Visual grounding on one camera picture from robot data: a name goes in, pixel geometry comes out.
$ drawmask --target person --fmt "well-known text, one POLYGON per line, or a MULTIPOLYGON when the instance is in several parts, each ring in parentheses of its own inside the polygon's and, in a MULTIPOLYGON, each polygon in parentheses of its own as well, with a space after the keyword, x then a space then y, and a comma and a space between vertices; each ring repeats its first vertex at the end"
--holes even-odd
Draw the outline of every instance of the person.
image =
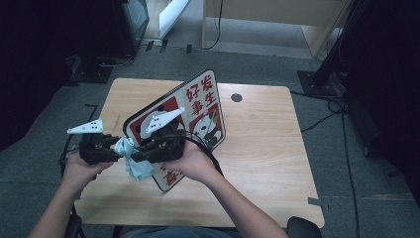
MULTIPOLYGON (((112 165, 112 163, 100 163, 89 166, 78 153, 72 154, 66 163, 61 185, 29 237, 64 237, 74 201, 95 175, 99 175, 112 165)), ((220 175, 214 169, 210 159, 195 144, 186 142, 183 156, 179 160, 161 165, 206 185, 226 210, 242 237, 288 237, 275 220, 250 202, 220 175)), ((218 233, 221 231, 204 227, 202 229, 200 227, 157 227, 152 229, 152 232, 158 233, 157 237, 179 237, 179 235, 173 235, 179 232, 185 234, 183 237, 200 237, 197 235, 202 234, 208 234, 206 237, 233 237, 229 236, 229 233, 224 233, 222 236, 218 233)), ((151 234, 151 229, 146 237, 155 237, 151 234)))

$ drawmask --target black chair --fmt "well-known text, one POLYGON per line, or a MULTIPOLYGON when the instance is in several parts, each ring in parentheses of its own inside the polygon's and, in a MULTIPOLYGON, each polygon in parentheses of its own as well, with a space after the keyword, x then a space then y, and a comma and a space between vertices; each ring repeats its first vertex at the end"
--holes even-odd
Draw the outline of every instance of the black chair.
MULTIPOLYGON (((115 226, 113 238, 118 238, 123 226, 115 226)), ((65 238, 77 238, 81 232, 81 218, 78 215, 70 215, 65 238)), ((290 238, 322 238, 321 230, 317 225, 306 219, 292 216, 287 221, 286 233, 290 238)))

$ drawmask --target cable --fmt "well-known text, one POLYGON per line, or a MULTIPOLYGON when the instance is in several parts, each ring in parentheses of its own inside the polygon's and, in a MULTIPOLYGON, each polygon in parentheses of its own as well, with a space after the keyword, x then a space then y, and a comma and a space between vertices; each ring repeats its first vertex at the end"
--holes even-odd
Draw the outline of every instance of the cable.
POLYGON ((133 55, 130 55, 130 58, 127 59, 127 61, 122 62, 122 63, 118 63, 118 64, 98 64, 99 66, 103 66, 103 67, 117 67, 117 66, 124 66, 125 64, 127 64, 129 61, 131 61, 133 59, 133 55))
POLYGON ((223 172, 222 172, 222 169, 220 168, 219 162, 213 156, 213 154, 211 153, 211 150, 207 147, 207 144, 202 139, 201 139, 201 143, 200 143, 200 142, 197 142, 196 140, 194 140, 190 137, 181 136, 181 135, 166 135, 166 136, 159 137, 159 139, 166 139, 166 138, 181 138, 181 139, 184 139, 184 140, 187 140, 187 141, 190 141, 190 142, 194 143, 211 160, 211 162, 213 163, 213 166, 216 169, 216 171, 219 172, 220 175, 223 175, 223 172))
POLYGON ((220 2, 219 22, 218 22, 219 27, 218 27, 218 31, 217 31, 217 39, 216 39, 216 41, 214 42, 213 46, 211 46, 211 47, 209 47, 209 48, 204 48, 204 49, 201 49, 201 50, 205 50, 205 51, 211 50, 211 49, 213 49, 213 48, 217 45, 217 43, 219 42, 219 40, 220 40, 220 32, 221 32, 221 29, 220 29, 220 21, 221 21, 221 19, 222 19, 222 10, 223 10, 223 0, 220 2))
POLYGON ((355 185, 353 183, 353 176, 352 176, 352 169, 350 167, 350 159, 349 159, 349 148, 347 146, 347 133, 346 133, 346 124, 345 124, 345 113, 342 113, 342 123, 343 123, 343 137, 344 137, 344 147, 346 151, 346 163, 347 163, 347 171, 349 172, 349 179, 350 179, 350 186, 352 188, 352 198, 353 198, 353 205, 355 209, 355 220, 356 220, 356 237, 361 237, 360 227, 359 227, 359 209, 358 209, 358 201, 356 199, 356 191, 355 185))
POLYGON ((328 40, 327 40, 327 42, 326 42, 326 47, 325 47, 325 53, 328 55, 328 53, 330 52, 330 50, 328 50, 328 40))
MULTIPOLYGON (((215 1, 213 0, 213 12, 216 12, 216 4, 215 4, 215 1)), ((219 26, 217 26, 217 21, 216 21, 216 18, 213 18, 213 23, 214 23, 214 27, 216 28, 216 31, 218 32, 218 34, 220 34, 220 22, 219 22, 219 26)))
MULTIPOLYGON (((93 118, 93 115, 96 112, 96 109, 98 108, 98 105, 85 104, 85 106, 93 107, 93 110, 90 113, 89 119, 87 120, 87 122, 90 122, 93 118)), ((71 150, 68 149, 68 145, 70 144, 70 141, 71 141, 72 138, 73 138, 73 134, 68 135, 67 141, 65 142, 65 145, 64 145, 64 149, 63 149, 63 151, 62 151, 62 153, 59 157, 59 164, 60 164, 60 168, 61 168, 61 170, 60 170, 61 177, 64 175, 65 163, 67 162, 67 157, 66 157, 67 153, 76 150, 76 149, 71 149, 71 150)))
POLYGON ((339 89, 342 93, 347 92, 347 88, 343 85, 342 77, 338 75, 337 71, 332 70, 330 78, 334 82, 337 89, 339 89))
POLYGON ((195 137, 195 138, 197 138, 200 142, 201 142, 201 144, 203 144, 203 145, 207 145, 206 143, 205 143, 205 141, 201 138, 201 137, 199 137, 199 136, 197 136, 196 134, 194 134, 193 132, 190 132, 190 131, 185 131, 185 133, 187 133, 188 135, 190 135, 191 137, 195 137))
POLYGON ((328 100, 328 109, 332 112, 332 114, 322 118, 321 120, 319 120, 314 125, 302 130, 301 131, 302 133, 315 128, 318 124, 325 121, 327 118, 332 117, 333 115, 336 115, 336 114, 339 114, 339 113, 342 114, 342 127, 343 127, 345 154, 346 154, 346 164, 347 164, 347 171, 349 173, 350 186, 352 188, 352 199, 353 199, 353 205, 354 205, 354 210, 355 210, 356 237, 359 238, 361 236, 361 234, 360 234, 360 224, 359 224, 358 200, 356 198, 356 190, 355 190, 355 185, 354 185, 354 182, 353 182, 352 169, 351 169, 351 166, 350 166, 349 148, 348 148, 348 142, 347 142, 346 123, 345 123, 345 114, 347 112, 347 105, 340 104, 340 103, 344 102, 344 99, 342 97, 333 97, 333 98, 314 97, 314 96, 309 96, 309 95, 305 95, 305 94, 298 93, 298 92, 293 92, 293 94, 302 95, 302 96, 306 96, 306 97, 312 97, 312 98, 315 98, 315 99, 328 100), (339 105, 340 109, 339 110, 334 110, 332 108, 332 103, 336 103, 337 105, 339 105))

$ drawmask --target black stand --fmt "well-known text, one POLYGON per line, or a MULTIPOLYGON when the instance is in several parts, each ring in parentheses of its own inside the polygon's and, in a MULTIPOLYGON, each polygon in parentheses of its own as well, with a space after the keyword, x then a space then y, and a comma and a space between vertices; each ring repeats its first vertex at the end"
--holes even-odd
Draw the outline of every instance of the black stand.
POLYGON ((82 61, 76 71, 74 72, 71 82, 89 82, 89 83, 107 83, 111 75, 114 59, 102 59, 101 62, 87 63, 82 61))
POLYGON ((322 85, 314 83, 315 71, 301 71, 297 72, 303 92, 307 95, 322 95, 322 96, 337 96, 336 88, 331 80, 325 81, 322 85))

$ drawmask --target finger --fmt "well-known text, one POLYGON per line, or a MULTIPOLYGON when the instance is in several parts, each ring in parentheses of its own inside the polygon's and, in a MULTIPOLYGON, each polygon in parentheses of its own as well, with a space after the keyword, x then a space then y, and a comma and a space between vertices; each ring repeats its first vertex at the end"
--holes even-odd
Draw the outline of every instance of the finger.
POLYGON ((185 142, 185 147, 184 147, 184 150, 185 151, 190 151, 190 150, 192 150, 194 148, 197 148, 197 145, 195 145, 194 143, 192 143, 190 141, 186 141, 185 142))
POLYGON ((94 171, 97 174, 100 174, 102 171, 112 167, 114 165, 113 162, 108 162, 108 163, 99 163, 93 166, 94 171))
POLYGON ((182 171, 181 165, 182 165, 181 160, 169 161, 169 162, 164 162, 161 164, 161 166, 164 169, 171 170, 171 171, 179 171, 179 172, 182 171))
POLYGON ((77 162, 78 160, 81 160, 81 158, 80 158, 80 154, 78 152, 76 152, 76 153, 71 154, 68 157, 67 161, 68 162, 77 162))

